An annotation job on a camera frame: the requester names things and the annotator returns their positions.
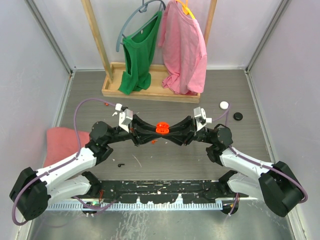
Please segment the orange earbud case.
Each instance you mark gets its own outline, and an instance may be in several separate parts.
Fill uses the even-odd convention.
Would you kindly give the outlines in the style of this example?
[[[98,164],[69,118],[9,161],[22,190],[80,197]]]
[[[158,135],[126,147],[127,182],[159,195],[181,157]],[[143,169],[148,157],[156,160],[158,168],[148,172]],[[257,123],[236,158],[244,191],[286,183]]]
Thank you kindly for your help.
[[[169,124],[167,122],[162,121],[156,124],[155,132],[161,135],[166,135],[170,132],[169,128]]]

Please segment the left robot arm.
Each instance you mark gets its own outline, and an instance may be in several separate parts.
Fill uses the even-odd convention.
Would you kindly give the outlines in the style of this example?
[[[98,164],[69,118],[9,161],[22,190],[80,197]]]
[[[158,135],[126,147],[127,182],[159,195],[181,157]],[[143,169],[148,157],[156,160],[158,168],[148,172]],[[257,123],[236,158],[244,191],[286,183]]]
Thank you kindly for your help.
[[[44,168],[27,167],[22,170],[9,194],[13,202],[11,218],[22,226],[40,216],[49,205],[67,198],[86,195],[95,198],[100,193],[100,181],[87,170],[105,161],[113,152],[110,144],[133,141],[143,145],[170,132],[166,122],[151,125],[136,114],[121,112],[119,123],[111,127],[96,122],[89,133],[89,141],[78,150]]]

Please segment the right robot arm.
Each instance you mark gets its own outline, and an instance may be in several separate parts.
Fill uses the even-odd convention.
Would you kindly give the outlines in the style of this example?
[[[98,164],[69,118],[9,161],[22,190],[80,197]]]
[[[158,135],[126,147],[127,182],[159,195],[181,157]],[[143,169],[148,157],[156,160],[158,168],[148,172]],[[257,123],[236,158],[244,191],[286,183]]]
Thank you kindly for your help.
[[[279,217],[308,200],[307,192],[286,163],[266,162],[240,152],[232,146],[232,132],[226,125],[208,128],[202,118],[188,116],[168,127],[162,137],[180,146],[193,141],[209,144],[209,160],[235,171],[219,184],[225,197],[237,193],[259,199]]]

